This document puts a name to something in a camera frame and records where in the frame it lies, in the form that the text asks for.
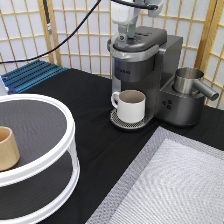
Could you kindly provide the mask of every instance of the white shoji screen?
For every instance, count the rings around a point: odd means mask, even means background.
[[[54,39],[58,38],[58,42],[62,42],[75,30],[95,3],[95,0],[48,0],[52,30],[52,16],[57,29]],[[62,65],[93,74],[110,75],[110,55],[107,51],[107,40],[110,36],[110,1],[103,0],[77,35],[60,48]]]
[[[42,0],[0,0],[0,61],[35,57],[51,49],[49,44]],[[41,60],[54,63],[52,55]],[[0,65],[0,75],[25,64]]]
[[[208,100],[207,104],[224,110],[224,0],[217,3],[207,45],[201,66],[205,71],[204,82],[221,95],[216,101]]]
[[[48,0],[50,15],[54,17],[57,29],[54,38],[58,38],[59,43],[65,39],[95,2],[96,0]],[[210,0],[164,0],[164,7],[158,18],[149,18],[147,11],[143,11],[137,25],[164,28],[170,35],[182,36],[184,46],[179,66],[194,67],[209,3]],[[110,0],[102,0],[78,34],[61,47],[63,66],[93,74],[110,75],[111,61],[106,43],[118,30],[117,25],[111,23],[110,9]]]

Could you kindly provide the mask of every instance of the tan ceramic cup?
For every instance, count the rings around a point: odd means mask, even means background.
[[[19,161],[19,150],[10,128],[0,127],[0,171],[8,170]]]

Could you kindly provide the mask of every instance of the black table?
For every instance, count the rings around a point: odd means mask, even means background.
[[[224,150],[224,111],[209,107],[191,128],[153,120],[139,132],[120,131],[109,120],[111,85],[109,79],[70,69],[26,91],[60,100],[76,123],[80,179],[69,200],[44,224],[85,223],[159,126]]]

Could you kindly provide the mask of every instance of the gray placemat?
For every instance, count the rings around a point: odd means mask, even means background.
[[[72,175],[71,156],[66,152],[41,173],[0,188],[0,222],[33,213],[52,202],[68,185]]]
[[[64,136],[67,121],[57,107],[35,100],[0,103],[0,126],[13,130],[20,152],[19,162],[26,165],[55,147]]]
[[[224,160],[166,139],[109,224],[223,221]]]
[[[179,142],[185,146],[207,153],[219,159],[224,159],[224,153],[213,147],[203,143],[188,139],[186,137],[177,135],[173,132],[167,131],[159,127],[153,136],[146,143],[144,148],[133,160],[127,170],[124,172],[119,181],[115,184],[106,198],[102,201],[86,224],[108,224],[117,208],[130,191],[136,180],[139,178],[145,167],[148,165],[153,155],[160,147],[165,139],[170,139]]]

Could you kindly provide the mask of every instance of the drip tray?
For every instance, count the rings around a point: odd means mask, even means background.
[[[126,131],[138,131],[141,128],[144,128],[153,118],[152,114],[146,113],[145,117],[137,122],[137,123],[133,123],[133,124],[129,124],[129,123],[125,123],[123,121],[121,121],[118,116],[117,116],[117,110],[113,109],[110,113],[110,120],[111,122],[118,128],[121,128],[123,130]]]

